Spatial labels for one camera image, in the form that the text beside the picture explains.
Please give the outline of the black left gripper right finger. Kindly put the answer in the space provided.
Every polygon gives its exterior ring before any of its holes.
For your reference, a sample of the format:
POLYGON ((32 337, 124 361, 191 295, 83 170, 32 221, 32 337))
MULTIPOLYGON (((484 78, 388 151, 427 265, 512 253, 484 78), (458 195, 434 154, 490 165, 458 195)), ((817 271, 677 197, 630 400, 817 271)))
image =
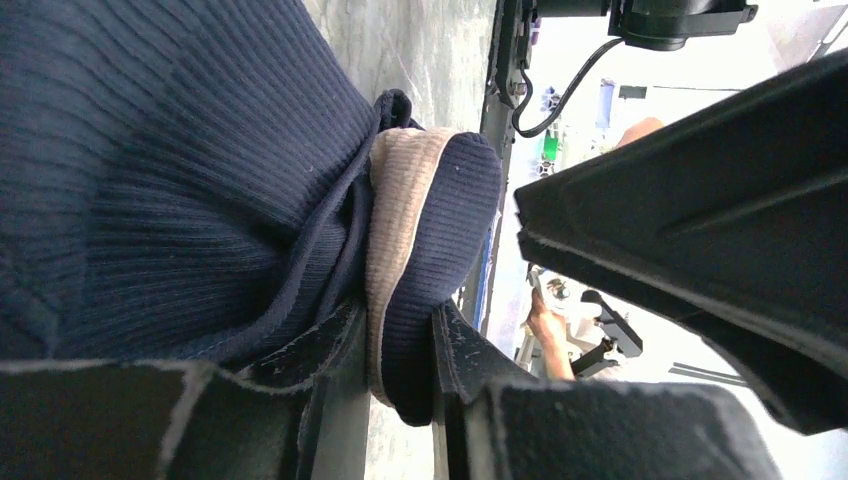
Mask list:
POLYGON ((431 317, 439 479, 776 479, 751 416, 705 384, 541 380, 451 303, 431 317))

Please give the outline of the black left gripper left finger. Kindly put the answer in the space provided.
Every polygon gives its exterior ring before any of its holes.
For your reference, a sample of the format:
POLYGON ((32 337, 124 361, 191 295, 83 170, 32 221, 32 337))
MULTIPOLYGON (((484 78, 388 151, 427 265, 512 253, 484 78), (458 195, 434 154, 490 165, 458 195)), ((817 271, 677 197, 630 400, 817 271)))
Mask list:
POLYGON ((359 479, 365 314, 341 305, 238 374, 197 361, 1 366, 5 479, 359 479))

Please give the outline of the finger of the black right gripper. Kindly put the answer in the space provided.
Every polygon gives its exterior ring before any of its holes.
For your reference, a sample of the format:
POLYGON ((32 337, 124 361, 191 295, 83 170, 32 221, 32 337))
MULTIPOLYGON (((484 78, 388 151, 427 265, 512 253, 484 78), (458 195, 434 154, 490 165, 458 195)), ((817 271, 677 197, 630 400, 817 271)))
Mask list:
POLYGON ((847 424, 847 55, 516 191, 523 256, 701 336, 773 417, 847 424))

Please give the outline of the navy underwear beige waistband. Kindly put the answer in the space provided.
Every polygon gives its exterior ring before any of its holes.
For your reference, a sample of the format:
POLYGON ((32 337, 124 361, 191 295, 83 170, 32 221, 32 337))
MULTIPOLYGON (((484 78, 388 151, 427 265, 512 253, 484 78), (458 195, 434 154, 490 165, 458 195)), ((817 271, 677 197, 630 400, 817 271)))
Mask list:
POLYGON ((363 98, 298 1, 5 1, 1 355, 240 370, 362 296, 373 393, 427 425, 487 147, 363 98))

